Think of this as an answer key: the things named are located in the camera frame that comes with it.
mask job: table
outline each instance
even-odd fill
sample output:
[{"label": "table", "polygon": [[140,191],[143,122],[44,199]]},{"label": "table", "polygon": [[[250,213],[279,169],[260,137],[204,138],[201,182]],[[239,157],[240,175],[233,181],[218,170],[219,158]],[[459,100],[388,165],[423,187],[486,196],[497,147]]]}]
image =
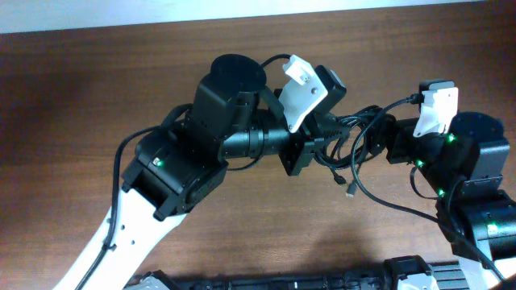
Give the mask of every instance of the table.
[{"label": "table", "polygon": [[[0,35],[0,288],[57,283],[110,206],[118,143],[191,102],[224,53],[261,62],[286,52],[330,66],[348,89],[336,114],[387,106],[422,80],[451,78],[460,110],[500,118],[516,144],[515,15],[510,3],[478,2]],[[281,62],[266,72],[271,88],[287,81]],[[418,110],[393,114],[417,117]],[[409,170],[380,156],[361,175],[377,196],[434,214],[432,201],[412,193]],[[502,185],[512,198],[515,172],[513,153]],[[347,198],[332,177],[313,162],[288,178],[276,156],[229,172],[138,273],[270,276],[400,255],[454,259],[436,225],[360,192]],[[417,185],[431,193],[421,176]]]}]

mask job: green led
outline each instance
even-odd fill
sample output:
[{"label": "green led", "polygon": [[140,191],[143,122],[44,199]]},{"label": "green led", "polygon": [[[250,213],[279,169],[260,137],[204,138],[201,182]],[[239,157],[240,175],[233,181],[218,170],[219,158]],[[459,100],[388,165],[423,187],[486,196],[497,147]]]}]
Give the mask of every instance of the green led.
[{"label": "green led", "polygon": [[498,226],[496,224],[487,225],[487,233],[488,234],[496,234],[498,233]]},{"label": "green led", "polygon": [[455,140],[457,140],[457,137],[455,137],[452,133],[448,134],[448,136],[447,136],[447,141],[448,141],[449,143],[451,143],[451,142],[453,142],[453,141],[455,141]]}]

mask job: black cable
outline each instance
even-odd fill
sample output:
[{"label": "black cable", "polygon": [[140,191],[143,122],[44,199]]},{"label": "black cable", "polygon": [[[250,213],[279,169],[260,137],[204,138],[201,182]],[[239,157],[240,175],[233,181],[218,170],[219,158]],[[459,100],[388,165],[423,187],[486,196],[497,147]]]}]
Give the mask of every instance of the black cable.
[{"label": "black cable", "polygon": [[450,194],[448,195],[448,200],[446,203],[446,211],[448,213],[450,213],[450,207],[452,206],[453,193],[457,189],[457,186],[459,185],[459,183],[466,181],[466,180],[467,180],[466,176],[460,175],[456,178],[456,182],[453,183],[453,187],[451,187],[451,189],[449,191]]},{"label": "black cable", "polygon": [[136,133],[133,133],[129,135],[127,138],[125,138],[119,145],[119,148],[116,151],[116,154],[114,155],[114,167],[113,167],[113,190],[111,193],[111,217],[110,217],[110,227],[107,231],[107,236],[104,239],[104,244],[102,245],[102,248],[100,252],[97,255],[97,258],[94,260],[94,262],[91,264],[91,267],[89,267],[88,271],[85,273],[85,275],[82,277],[81,281],[75,288],[76,290],[80,290],[84,287],[86,282],[88,282],[88,279],[92,276],[95,269],[98,267],[104,256],[106,255],[106,252],[111,249],[111,242],[113,241],[113,235],[114,230],[116,229],[116,218],[119,211],[119,178],[120,178],[120,160],[122,159],[122,153],[125,146],[134,138],[143,135],[148,132],[152,132],[155,130],[160,129],[161,126],[152,126],[147,129],[140,130]]},{"label": "black cable", "polygon": [[351,163],[352,163],[352,174],[353,174],[353,178],[355,179],[355,182],[356,184],[358,185],[358,187],[360,188],[360,190],[362,190],[362,192],[367,196],[369,197],[370,199],[372,199],[373,201],[381,204],[381,205],[384,205],[384,206],[387,206],[387,207],[390,207],[391,209],[397,209],[397,210],[401,210],[403,212],[406,212],[406,213],[412,213],[418,217],[421,217],[421,218],[425,218],[431,222],[434,222],[436,224],[439,225],[439,227],[442,229],[442,230],[445,230],[447,231],[448,233],[452,234],[454,236],[454,238],[460,240],[471,252],[473,252],[475,255],[478,256],[478,258],[481,260],[482,263],[486,264],[489,266],[489,268],[491,268],[491,270],[494,272],[494,274],[498,277],[498,279],[501,281],[501,282],[504,282],[505,279],[504,279],[504,276],[500,273],[500,271],[496,268],[496,266],[494,265],[493,261],[491,261],[491,259],[489,259],[486,255],[484,255],[484,253],[482,253],[482,251],[480,251],[476,246],[474,246],[473,244],[471,244],[471,242],[469,242],[462,234],[460,233],[457,233],[456,230],[454,229],[450,229],[447,225],[445,225],[443,222],[441,222],[438,218],[436,217],[432,217],[431,215],[429,214],[426,214],[426,213],[422,213],[420,211],[417,211],[415,209],[411,209],[411,208],[407,208],[405,206],[401,206],[401,205],[395,205],[395,204],[392,204],[390,202],[387,202],[387,201],[384,201],[378,197],[375,197],[372,193],[370,193],[365,187],[364,185],[362,184],[362,181],[360,181],[360,178],[358,177],[358,172],[356,171],[356,168],[355,168],[355,164],[356,164],[356,160],[355,160],[355,151],[356,151],[356,147],[358,145],[358,142],[364,137],[365,133],[367,132],[367,130],[377,121],[379,120],[388,110],[396,107],[396,106],[400,106],[400,105],[403,105],[403,104],[406,104],[406,103],[409,103],[409,102],[413,102],[413,97],[408,97],[406,99],[402,99],[400,101],[396,101],[394,102],[393,104],[389,105],[389,106],[386,106],[383,110],[381,110],[380,112],[378,112],[377,116],[365,127],[365,129],[363,129],[360,134],[356,137],[355,139],[355,142],[353,143],[353,146],[352,146],[352,153],[351,153],[351,157],[352,157],[352,160],[351,160]]},{"label": "black cable", "polygon": [[[344,127],[349,128],[346,134],[343,134],[337,140],[337,143],[333,147],[331,154],[327,154],[328,145],[322,147],[321,150],[315,152],[315,161],[322,166],[329,167],[331,172],[335,176],[335,170],[342,170],[349,168],[351,166],[351,155],[340,156],[340,151],[342,146],[346,143],[349,138],[349,132],[355,127],[359,127],[363,130],[372,120],[372,118],[380,111],[381,108],[379,106],[368,106],[353,115],[336,117],[335,121]],[[360,146],[356,151],[357,163],[360,164],[366,161],[366,157],[368,155],[368,140],[364,140],[364,144]]]},{"label": "black cable", "polygon": [[243,171],[243,170],[246,170],[246,169],[249,169],[253,166],[255,166],[258,161],[261,160],[261,158],[263,157],[262,153],[260,153],[253,161],[251,161],[251,163],[249,163],[248,165],[246,166],[243,166],[241,168],[228,168],[227,170],[228,171],[233,171],[233,172],[237,172],[237,171]]},{"label": "black cable", "polygon": [[279,60],[279,59],[286,59],[286,60],[289,60],[291,57],[290,54],[286,54],[286,53],[281,53],[279,55],[275,55],[271,58],[269,58],[268,60],[264,61],[263,64],[260,65],[260,67],[264,68],[266,67],[267,65],[269,65],[270,63],[272,63],[274,60]]},{"label": "black cable", "polygon": [[437,201],[437,199],[438,199],[437,197],[425,197],[424,195],[419,193],[418,189],[416,188],[416,183],[414,180],[414,175],[416,174],[417,170],[418,170],[417,167],[414,167],[414,168],[412,168],[412,170],[410,170],[410,186],[412,186],[412,190],[414,190],[414,192],[421,198]]}]

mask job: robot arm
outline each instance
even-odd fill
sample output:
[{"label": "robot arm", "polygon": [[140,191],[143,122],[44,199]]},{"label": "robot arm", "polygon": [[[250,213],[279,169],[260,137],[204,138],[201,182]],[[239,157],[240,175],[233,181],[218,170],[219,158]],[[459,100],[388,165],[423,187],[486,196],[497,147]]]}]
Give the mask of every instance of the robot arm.
[{"label": "robot arm", "polygon": [[[387,147],[390,163],[415,162],[435,191],[446,193],[437,201],[439,220],[495,262],[516,255],[514,202],[497,190],[509,150],[503,127],[485,115],[455,116],[456,104],[455,109],[443,106],[439,101],[456,91],[445,87],[450,82],[431,83],[411,98],[422,103],[421,122],[396,122],[386,115],[368,132],[354,158],[336,161],[336,150],[326,155],[330,143],[342,146],[353,127],[373,125],[381,108],[336,117],[329,112],[346,88],[333,71],[321,65],[312,69],[292,56],[284,67],[292,77],[290,85],[273,92],[266,86],[267,63],[220,56],[201,80],[193,104],[172,110],[140,140],[119,191],[115,177],[116,219],[111,221],[110,209],[56,289],[122,288],[150,250],[223,182],[227,171],[242,169],[228,168],[226,159],[235,157],[254,158],[249,168],[264,155],[278,155],[288,176],[299,175],[315,159],[330,168],[337,183],[345,184],[336,170],[350,167],[350,160],[360,164],[368,153],[375,156]],[[436,88],[446,91],[426,92]],[[293,91],[302,98],[298,104]],[[267,110],[257,108],[260,100]],[[441,114],[443,108],[447,113]],[[478,116],[483,122],[470,120]],[[488,139],[482,137],[485,131],[490,132]],[[448,144],[450,136],[454,142]],[[476,259],[463,245],[449,241],[454,254]]]},{"label": "robot arm", "polygon": [[[421,84],[421,116],[396,122],[387,160],[415,164],[436,192],[438,219],[494,261],[508,278],[516,273],[516,203],[498,187],[509,142],[498,120],[475,112],[457,114],[456,93],[452,81]],[[486,288],[497,284],[470,247],[441,230],[470,280],[482,277]]]}]

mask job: wooden surface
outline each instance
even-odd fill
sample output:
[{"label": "wooden surface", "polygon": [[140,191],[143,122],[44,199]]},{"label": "wooden surface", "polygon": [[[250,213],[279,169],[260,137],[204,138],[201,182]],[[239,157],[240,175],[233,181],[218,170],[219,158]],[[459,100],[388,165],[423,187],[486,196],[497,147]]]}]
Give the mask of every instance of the wooden surface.
[{"label": "wooden surface", "polygon": [[[421,80],[452,78],[460,109],[500,118],[516,144],[515,19],[498,2],[0,35],[0,288],[56,284],[110,206],[119,141],[191,102],[224,53],[262,61],[288,52],[331,66],[348,88],[336,114],[386,106]],[[287,80],[280,63],[267,73],[272,88]],[[414,106],[393,113],[418,115]],[[502,187],[516,197],[512,152]],[[377,196],[435,213],[412,193],[409,170],[379,157],[361,175]],[[430,193],[421,178],[418,186]],[[270,156],[228,173],[139,272],[328,272],[416,254],[454,259],[437,226],[362,193],[346,198],[315,162],[288,178]]]}]

